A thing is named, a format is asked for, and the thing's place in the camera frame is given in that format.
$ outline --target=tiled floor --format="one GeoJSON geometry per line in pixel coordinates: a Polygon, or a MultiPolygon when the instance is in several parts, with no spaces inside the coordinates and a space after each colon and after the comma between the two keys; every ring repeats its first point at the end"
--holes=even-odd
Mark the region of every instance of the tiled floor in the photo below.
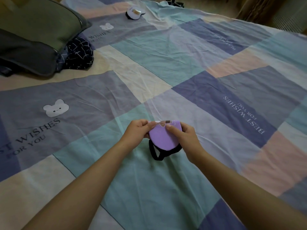
{"type": "Polygon", "coordinates": [[[236,7],[238,0],[176,0],[183,2],[185,8],[199,9],[208,13],[220,14],[230,18],[236,18],[239,10],[236,7]]]}

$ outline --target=bed sheet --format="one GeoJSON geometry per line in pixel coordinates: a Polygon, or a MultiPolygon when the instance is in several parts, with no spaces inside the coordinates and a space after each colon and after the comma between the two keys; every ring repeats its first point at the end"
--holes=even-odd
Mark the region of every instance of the bed sheet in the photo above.
{"type": "MultiPolygon", "coordinates": [[[[0,77],[3,229],[25,225],[140,118],[194,126],[211,155],[307,215],[305,36],[164,2],[62,3],[93,23],[81,36],[94,64],[0,77]],[[137,21],[133,4],[146,10],[137,21]]],[[[182,150],[154,161],[145,139],[90,229],[245,227],[182,150]]]]}

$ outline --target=bear print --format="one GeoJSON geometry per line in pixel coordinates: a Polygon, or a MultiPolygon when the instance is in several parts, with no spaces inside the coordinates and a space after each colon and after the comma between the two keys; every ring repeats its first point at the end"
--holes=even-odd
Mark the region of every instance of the bear print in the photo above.
{"type": "Polygon", "coordinates": [[[110,30],[114,28],[110,23],[106,23],[105,25],[100,25],[100,27],[103,30],[110,30]]]}
{"type": "Polygon", "coordinates": [[[55,117],[68,111],[69,106],[62,99],[58,99],[53,106],[45,105],[43,109],[46,111],[48,117],[55,117]]]}

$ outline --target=curtain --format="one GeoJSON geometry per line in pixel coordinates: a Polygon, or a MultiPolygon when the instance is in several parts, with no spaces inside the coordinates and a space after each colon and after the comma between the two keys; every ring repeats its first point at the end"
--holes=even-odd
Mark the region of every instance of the curtain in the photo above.
{"type": "Polygon", "coordinates": [[[237,19],[263,24],[275,13],[276,5],[281,0],[246,0],[237,19]]]}

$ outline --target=purple object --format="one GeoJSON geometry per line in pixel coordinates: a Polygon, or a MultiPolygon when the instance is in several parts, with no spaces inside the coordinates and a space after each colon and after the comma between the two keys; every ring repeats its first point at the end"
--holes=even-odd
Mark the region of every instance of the purple object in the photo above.
{"type": "Polygon", "coordinates": [[[150,139],[153,144],[160,149],[169,151],[178,146],[179,141],[175,135],[167,131],[165,128],[166,124],[173,125],[182,131],[180,121],[178,120],[166,120],[166,121],[156,121],[157,124],[151,131],[149,131],[150,139]]]}

